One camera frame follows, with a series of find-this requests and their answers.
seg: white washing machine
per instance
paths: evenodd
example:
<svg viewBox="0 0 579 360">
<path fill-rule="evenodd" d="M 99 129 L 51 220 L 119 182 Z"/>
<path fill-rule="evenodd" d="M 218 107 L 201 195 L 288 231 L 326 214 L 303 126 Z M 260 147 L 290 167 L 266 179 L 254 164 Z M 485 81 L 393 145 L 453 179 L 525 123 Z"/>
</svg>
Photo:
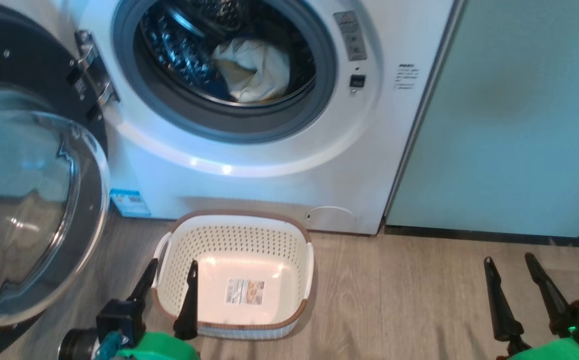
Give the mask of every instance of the white washing machine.
<svg viewBox="0 0 579 360">
<path fill-rule="evenodd" d="M 75 30 L 93 37 L 80 50 L 111 80 L 98 85 L 120 212 L 246 209 L 376 233 L 454 1 L 166 1 L 0 1 L 75 55 Z M 280 94 L 226 89 L 214 48 L 243 39 L 285 54 Z"/>
</svg>

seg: baseboard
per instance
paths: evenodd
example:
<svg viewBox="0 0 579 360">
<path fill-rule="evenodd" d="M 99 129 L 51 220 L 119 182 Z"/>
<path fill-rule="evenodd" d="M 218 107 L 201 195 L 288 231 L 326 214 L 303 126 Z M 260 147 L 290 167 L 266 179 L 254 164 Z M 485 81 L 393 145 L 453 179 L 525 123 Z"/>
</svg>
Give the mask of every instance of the baseboard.
<svg viewBox="0 0 579 360">
<path fill-rule="evenodd" d="M 579 237 L 507 234 L 504 232 L 452 230 L 449 228 L 393 226 L 393 225 L 386 225 L 384 231 L 385 234 L 388 235 L 403 235 L 406 237 L 475 240 L 479 242 L 501 242 L 510 244 L 530 244 L 530 245 L 546 245 L 546 246 L 571 246 L 579 248 Z"/>
</svg>

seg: laminate flooring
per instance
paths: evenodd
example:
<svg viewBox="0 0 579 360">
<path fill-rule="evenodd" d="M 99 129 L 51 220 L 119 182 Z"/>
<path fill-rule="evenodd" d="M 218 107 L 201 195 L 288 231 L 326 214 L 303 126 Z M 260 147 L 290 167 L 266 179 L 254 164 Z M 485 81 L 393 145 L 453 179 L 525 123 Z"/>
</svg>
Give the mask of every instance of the laminate flooring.
<svg viewBox="0 0 579 360">
<path fill-rule="evenodd" d="M 72 289 L 0 359 L 55 360 L 69 329 L 93 327 L 107 300 L 129 295 L 170 224 L 112 213 Z M 493 360 L 506 344 L 493 338 L 486 256 L 532 346 L 555 338 L 525 253 L 568 300 L 579 299 L 579 248 L 385 234 L 312 233 L 312 241 L 312 299 L 295 330 L 275 341 L 194 339 L 203 360 Z M 171 320 L 150 302 L 144 317 L 148 330 L 171 333 Z"/>
</svg>

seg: light blue cabinet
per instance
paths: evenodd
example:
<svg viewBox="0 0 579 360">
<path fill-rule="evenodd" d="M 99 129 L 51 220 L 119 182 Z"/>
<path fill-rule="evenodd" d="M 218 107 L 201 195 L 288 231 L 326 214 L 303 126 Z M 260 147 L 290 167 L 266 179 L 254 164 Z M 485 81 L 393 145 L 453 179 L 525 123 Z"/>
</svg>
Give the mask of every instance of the light blue cabinet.
<svg viewBox="0 0 579 360">
<path fill-rule="evenodd" d="M 387 224 L 579 236 L 579 1 L 468 0 Z"/>
</svg>

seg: washing machine door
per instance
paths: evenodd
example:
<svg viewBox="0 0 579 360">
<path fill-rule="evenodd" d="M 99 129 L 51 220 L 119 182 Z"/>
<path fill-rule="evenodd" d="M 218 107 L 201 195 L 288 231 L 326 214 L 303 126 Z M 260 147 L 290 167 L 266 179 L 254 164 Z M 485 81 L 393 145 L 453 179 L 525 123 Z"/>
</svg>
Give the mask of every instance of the washing machine door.
<svg viewBox="0 0 579 360">
<path fill-rule="evenodd" d="M 84 268 L 109 174 L 100 94 L 83 61 L 0 6 L 0 328 L 33 319 Z"/>
</svg>

